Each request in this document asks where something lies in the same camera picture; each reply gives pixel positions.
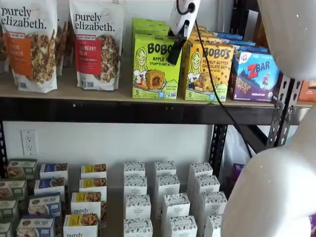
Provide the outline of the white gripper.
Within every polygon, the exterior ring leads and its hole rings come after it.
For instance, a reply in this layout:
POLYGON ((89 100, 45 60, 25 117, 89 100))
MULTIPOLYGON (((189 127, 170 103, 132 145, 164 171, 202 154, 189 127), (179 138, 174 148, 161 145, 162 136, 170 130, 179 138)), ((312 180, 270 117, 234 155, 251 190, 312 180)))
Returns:
POLYGON ((170 36, 174 44, 170 50, 170 63, 176 64, 184 43, 191 34, 195 24, 200 0, 176 0, 170 15, 170 36))

